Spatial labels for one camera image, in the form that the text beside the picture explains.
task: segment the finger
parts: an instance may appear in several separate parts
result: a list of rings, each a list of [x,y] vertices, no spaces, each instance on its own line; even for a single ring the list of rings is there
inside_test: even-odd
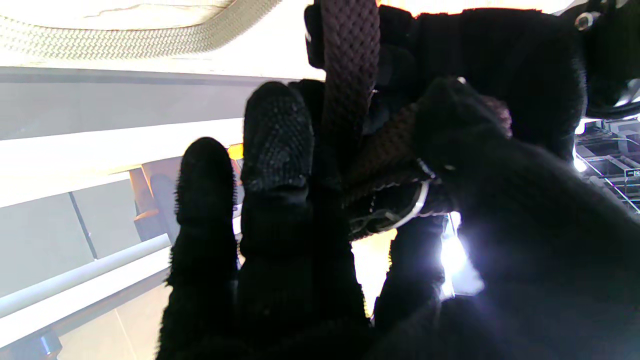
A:
[[[422,306],[439,301],[444,283],[440,262],[443,217],[414,218],[391,242],[391,267],[376,300],[376,328],[387,332]]]
[[[201,138],[189,146],[176,195],[180,233],[167,278],[173,290],[164,310],[159,360],[173,359],[205,337],[229,336],[233,329],[234,175],[220,143]]]
[[[303,100],[281,83],[266,83],[247,102],[244,117],[243,239],[238,279],[241,336],[272,345],[312,318],[307,201],[313,152]]]

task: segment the black glove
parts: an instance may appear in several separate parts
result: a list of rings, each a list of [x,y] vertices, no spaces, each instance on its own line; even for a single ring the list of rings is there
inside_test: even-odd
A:
[[[514,138],[573,161],[573,132],[586,107],[586,77],[582,39],[572,23],[512,9],[425,13],[416,19],[389,6],[380,6],[379,13],[380,101],[372,102],[370,118],[377,121],[369,121],[387,121],[438,77],[464,77],[480,94],[506,103]],[[305,22],[309,64],[321,69],[318,4],[307,8]]]

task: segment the strap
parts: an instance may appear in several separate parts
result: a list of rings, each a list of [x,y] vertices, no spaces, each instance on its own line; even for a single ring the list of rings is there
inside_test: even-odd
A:
[[[440,13],[428,15],[422,33],[426,46],[427,78],[436,76],[464,76],[459,15]]]
[[[539,11],[531,10],[531,14],[533,13],[539,13]],[[544,39],[548,38],[552,29],[555,29],[552,26],[545,26],[541,29],[539,26],[533,26],[531,24],[537,23],[531,22],[529,24],[530,28],[505,60],[502,66],[502,72],[494,77],[493,84],[490,88],[493,89],[498,99],[504,99],[507,96],[511,82],[526,57],[531,51],[534,51]]]

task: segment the beige rope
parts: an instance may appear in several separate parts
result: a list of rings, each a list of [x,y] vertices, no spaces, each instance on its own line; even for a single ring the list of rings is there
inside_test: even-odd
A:
[[[144,30],[48,28],[0,15],[0,47],[64,60],[140,59],[204,53],[235,39],[281,0],[236,0],[197,25]]]

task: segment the rope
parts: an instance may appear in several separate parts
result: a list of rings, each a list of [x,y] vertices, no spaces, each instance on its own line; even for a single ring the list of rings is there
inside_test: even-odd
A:
[[[322,0],[326,71],[322,132],[341,170],[360,145],[378,75],[380,16],[375,0]]]
[[[204,53],[222,47],[281,0],[236,0],[197,25],[146,30],[48,28],[0,15],[0,47],[64,60],[138,59]]]

